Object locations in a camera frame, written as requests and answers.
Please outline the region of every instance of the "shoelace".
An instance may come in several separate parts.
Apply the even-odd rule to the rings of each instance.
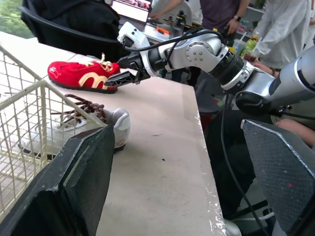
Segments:
[[[103,68],[103,70],[109,72],[113,69],[113,63],[111,63],[110,61],[105,61],[105,54],[102,53],[102,60],[101,61],[96,61],[96,63],[99,63],[100,66]],[[90,66],[90,65],[94,65],[94,62],[87,62],[85,63],[85,66]]]
[[[85,100],[81,97],[78,97],[76,95],[73,94],[66,94],[66,97],[71,97],[74,98],[76,100],[78,100],[79,102],[75,102],[75,104],[77,106],[82,105],[80,108],[82,110],[84,110],[86,113],[94,113],[96,112],[96,116],[103,122],[106,123],[106,116],[105,113],[103,111],[104,105],[98,105],[96,103],[92,103],[91,101]],[[61,112],[54,112],[51,113],[52,115],[61,115],[61,125],[62,124],[66,124],[69,121],[76,119],[76,121],[78,123],[81,123],[81,118],[85,118],[84,116],[82,116],[78,111],[76,110],[72,110],[72,111],[67,111],[64,113]]]

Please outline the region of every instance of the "brown shoelace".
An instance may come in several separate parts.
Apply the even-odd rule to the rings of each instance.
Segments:
[[[85,111],[86,113],[94,113],[96,112],[96,116],[103,122],[106,123],[106,116],[105,113],[103,111],[104,105],[98,105],[95,103],[92,103],[91,101],[85,100],[81,97],[78,97],[76,95],[73,94],[66,94],[65,97],[71,97],[74,98],[76,100],[78,100],[79,102],[75,102],[75,105],[79,106],[83,111]],[[63,115],[63,114],[69,114],[71,115],[70,117],[67,117],[68,119],[65,121],[63,120],[62,123],[67,123],[72,119],[76,119],[76,121],[78,123],[81,123],[81,119],[85,118],[84,116],[82,116],[78,111],[76,110],[72,110],[72,111],[67,111],[64,112],[63,114],[61,112],[54,112],[51,113],[52,115]]]

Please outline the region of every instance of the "shoe sole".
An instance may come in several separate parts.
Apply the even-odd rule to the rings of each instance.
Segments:
[[[118,151],[124,150],[125,146],[126,146],[126,144],[124,144],[124,145],[122,145],[122,146],[120,146],[120,147],[115,148],[115,149],[114,149],[114,154],[115,154],[116,152],[118,152]],[[31,153],[30,150],[28,150],[28,149],[23,149],[22,146],[20,146],[20,145],[18,145],[18,147],[19,147],[21,150],[23,150],[23,152],[24,152],[25,154],[30,154],[30,153]],[[40,153],[34,152],[34,155],[35,155],[35,156],[38,155],[37,158],[40,158]],[[47,154],[47,159],[51,161],[51,160],[54,159],[56,156],[57,156],[57,155],[54,155],[54,154]]]
[[[104,89],[99,89],[99,88],[87,88],[87,87],[71,87],[67,85],[60,84],[56,81],[54,81],[50,76],[48,76],[51,82],[53,82],[55,85],[62,87],[64,89],[72,89],[72,90],[82,90],[82,91],[88,91],[88,92],[99,92],[99,93],[106,93],[106,94],[114,94],[117,92],[118,89],[116,90],[104,90]]]

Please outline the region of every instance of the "screen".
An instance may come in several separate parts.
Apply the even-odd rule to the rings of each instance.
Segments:
[[[145,0],[113,0],[112,8],[121,16],[146,22],[151,2]]]

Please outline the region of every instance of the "wire basket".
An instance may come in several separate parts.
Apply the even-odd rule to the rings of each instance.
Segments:
[[[1,221],[70,137],[86,131],[87,127],[104,126],[104,123],[93,119],[45,80],[40,80],[3,48],[0,50],[5,53],[0,59],[1,76],[6,79],[5,84],[0,78],[0,91],[4,94],[0,100]],[[80,120],[84,120],[85,125],[79,126],[77,121]]]

